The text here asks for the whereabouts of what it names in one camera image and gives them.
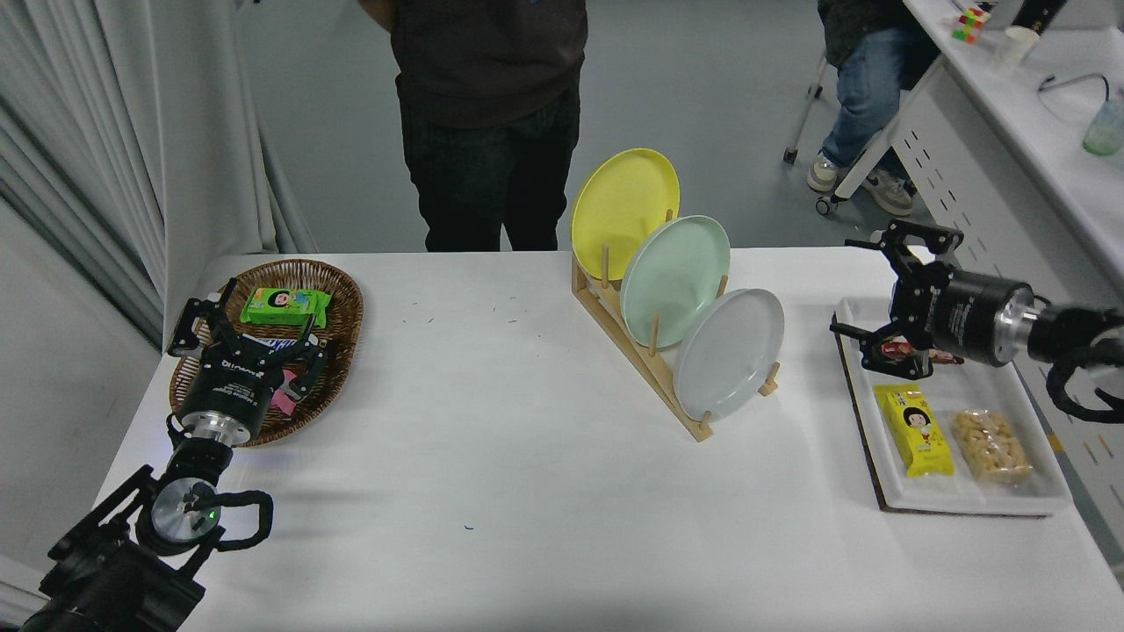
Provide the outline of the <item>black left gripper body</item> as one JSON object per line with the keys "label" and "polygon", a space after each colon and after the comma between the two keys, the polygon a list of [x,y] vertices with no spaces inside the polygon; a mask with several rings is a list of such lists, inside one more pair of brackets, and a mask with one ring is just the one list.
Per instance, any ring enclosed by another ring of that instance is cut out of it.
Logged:
{"label": "black left gripper body", "polygon": [[277,392],[293,404],[305,398],[305,376],[285,376],[285,367],[303,361],[302,341],[285,347],[259,338],[214,341],[179,405],[180,423],[263,424]]}

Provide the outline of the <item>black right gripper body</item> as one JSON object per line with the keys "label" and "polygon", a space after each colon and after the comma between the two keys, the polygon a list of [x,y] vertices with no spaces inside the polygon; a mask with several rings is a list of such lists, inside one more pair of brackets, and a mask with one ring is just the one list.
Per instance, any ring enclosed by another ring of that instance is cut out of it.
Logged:
{"label": "black right gripper body", "polygon": [[894,285],[889,316],[913,347],[939,349],[986,364],[1017,353],[1023,281],[930,263]]}

